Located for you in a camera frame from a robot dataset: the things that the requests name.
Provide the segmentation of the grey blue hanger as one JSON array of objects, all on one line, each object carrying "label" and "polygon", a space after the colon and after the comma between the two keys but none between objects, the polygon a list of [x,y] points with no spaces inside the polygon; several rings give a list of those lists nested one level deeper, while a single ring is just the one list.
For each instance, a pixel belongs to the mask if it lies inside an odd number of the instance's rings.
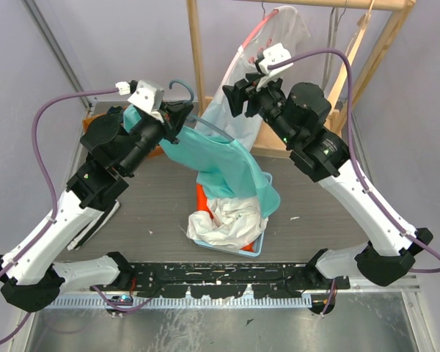
[{"label": "grey blue hanger", "polygon": [[[189,84],[187,84],[185,81],[180,80],[180,79],[172,79],[169,82],[169,89],[172,89],[172,86],[174,84],[180,84],[181,86],[183,86],[189,93],[189,98],[187,100],[184,100],[184,103],[192,103],[194,101],[194,91],[191,88],[191,86]],[[233,142],[234,139],[231,137],[231,135],[229,135],[228,133],[226,133],[225,131],[221,130],[220,128],[216,127],[214,124],[202,119],[201,117],[190,113],[187,117],[187,120],[189,122],[199,122],[200,124],[208,127],[209,129],[211,129],[212,131],[217,132],[220,136],[223,136],[227,141],[229,142]]]}]

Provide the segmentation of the teal t shirt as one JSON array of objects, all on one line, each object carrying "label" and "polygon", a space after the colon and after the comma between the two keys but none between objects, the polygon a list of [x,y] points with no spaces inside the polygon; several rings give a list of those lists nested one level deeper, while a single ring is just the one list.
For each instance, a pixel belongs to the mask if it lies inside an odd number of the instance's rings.
[{"label": "teal t shirt", "polygon": [[159,145],[171,160],[198,172],[197,183],[207,198],[256,197],[264,218],[279,208],[279,193],[239,141],[206,136],[187,126],[177,138],[177,144],[162,139]]}]

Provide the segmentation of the pink hanger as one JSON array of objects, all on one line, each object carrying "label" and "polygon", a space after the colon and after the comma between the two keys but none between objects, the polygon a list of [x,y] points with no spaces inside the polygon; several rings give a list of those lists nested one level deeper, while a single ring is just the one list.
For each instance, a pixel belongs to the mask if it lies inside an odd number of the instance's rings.
[{"label": "pink hanger", "polygon": [[273,8],[272,11],[266,12],[264,2],[260,2],[262,9],[262,18],[261,21],[253,28],[253,30],[249,33],[246,39],[242,42],[242,44],[238,47],[238,52],[243,52],[248,44],[257,36],[257,34],[261,31],[264,25],[267,24],[269,20],[271,20],[279,11],[277,8]]}]

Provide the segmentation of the orange t shirt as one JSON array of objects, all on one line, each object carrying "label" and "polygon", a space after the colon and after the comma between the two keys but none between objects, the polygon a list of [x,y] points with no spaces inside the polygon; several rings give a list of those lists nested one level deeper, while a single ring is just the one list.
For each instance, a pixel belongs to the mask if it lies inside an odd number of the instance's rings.
[{"label": "orange t shirt", "polygon": [[[203,187],[200,184],[197,184],[196,190],[197,190],[197,210],[207,212],[209,217],[211,219],[213,219],[213,214],[211,213],[211,211],[208,207],[208,204],[207,204],[208,198],[205,195]],[[241,248],[241,250],[243,250],[245,252],[255,253],[256,251],[254,250],[254,245],[255,245],[255,242],[252,242],[252,243],[244,246],[243,248]]]}]

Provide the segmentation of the grey metal hanger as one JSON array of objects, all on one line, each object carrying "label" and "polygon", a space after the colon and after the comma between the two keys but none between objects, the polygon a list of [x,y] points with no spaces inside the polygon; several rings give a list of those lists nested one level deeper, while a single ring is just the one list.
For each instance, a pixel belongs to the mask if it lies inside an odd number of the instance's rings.
[{"label": "grey metal hanger", "polygon": [[[339,7],[332,7],[329,13],[329,27],[328,27],[328,37],[326,46],[327,48],[335,48],[337,41],[337,32],[339,29],[340,21],[342,16],[345,14],[347,8],[343,7],[342,12],[340,12]],[[333,59],[331,54],[325,54],[324,68],[323,68],[323,78],[322,78],[322,88],[325,89],[329,83],[331,77],[331,71],[333,66]]]}]

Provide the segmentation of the white t shirt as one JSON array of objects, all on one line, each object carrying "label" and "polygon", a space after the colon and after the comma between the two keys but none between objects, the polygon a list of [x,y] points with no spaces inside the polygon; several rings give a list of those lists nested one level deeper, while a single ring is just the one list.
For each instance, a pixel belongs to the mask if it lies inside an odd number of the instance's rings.
[{"label": "white t shirt", "polygon": [[257,197],[208,198],[207,204],[213,219],[198,210],[188,217],[186,235],[191,240],[240,249],[265,232],[268,219],[262,217]]}]

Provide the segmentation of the beige wooden hanger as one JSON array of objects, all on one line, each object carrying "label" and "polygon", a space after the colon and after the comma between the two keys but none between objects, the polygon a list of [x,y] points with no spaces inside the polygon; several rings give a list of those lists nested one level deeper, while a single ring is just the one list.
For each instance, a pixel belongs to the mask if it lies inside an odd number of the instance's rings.
[{"label": "beige wooden hanger", "polygon": [[[352,40],[349,42],[348,47],[345,51],[345,55],[348,58],[348,61],[350,64],[353,63],[356,54],[359,50],[359,47],[362,43],[363,37],[367,31],[367,26],[371,18],[371,12],[373,10],[375,1],[370,1],[370,5],[368,7],[368,10],[366,13],[359,19],[357,22],[358,30],[354,34]],[[331,88],[331,91],[328,96],[328,101],[331,104],[332,109],[336,108],[337,101],[339,100],[339,96],[341,94],[341,91],[343,87],[345,86],[345,82],[347,80],[347,70],[345,68],[345,65],[342,64],[340,67],[340,71],[337,75],[337,78],[334,82],[334,85]]]}]

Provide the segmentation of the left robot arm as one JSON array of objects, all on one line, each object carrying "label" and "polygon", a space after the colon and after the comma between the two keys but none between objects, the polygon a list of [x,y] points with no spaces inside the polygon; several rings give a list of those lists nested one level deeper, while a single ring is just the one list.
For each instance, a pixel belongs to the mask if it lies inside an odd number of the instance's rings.
[{"label": "left robot arm", "polygon": [[102,227],[128,187],[126,178],[162,140],[179,142],[177,135],[193,108],[192,103],[163,101],[158,119],[136,109],[140,119],[127,131],[117,106],[89,124],[80,139],[87,159],[68,180],[56,209],[12,251],[0,255],[0,291],[8,304],[37,312],[68,291],[95,285],[129,288],[133,268],[119,252],[73,263],[55,259],[75,237],[91,237]]}]

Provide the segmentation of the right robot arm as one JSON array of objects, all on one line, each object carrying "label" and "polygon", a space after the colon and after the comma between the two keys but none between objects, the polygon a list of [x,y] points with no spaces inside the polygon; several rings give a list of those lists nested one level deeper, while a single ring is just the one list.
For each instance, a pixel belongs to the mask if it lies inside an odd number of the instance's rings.
[{"label": "right robot arm", "polygon": [[261,77],[248,73],[221,88],[232,116],[261,116],[290,151],[294,165],[335,197],[368,237],[359,246],[318,251],[306,265],[308,283],[322,289],[339,276],[363,276],[386,287],[405,276],[422,251],[414,241],[428,245],[431,231],[406,224],[409,235],[404,236],[374,203],[378,193],[362,184],[361,168],[351,163],[347,144],[324,125],[331,104],[318,85],[298,83],[286,95],[281,79],[259,88]]}]

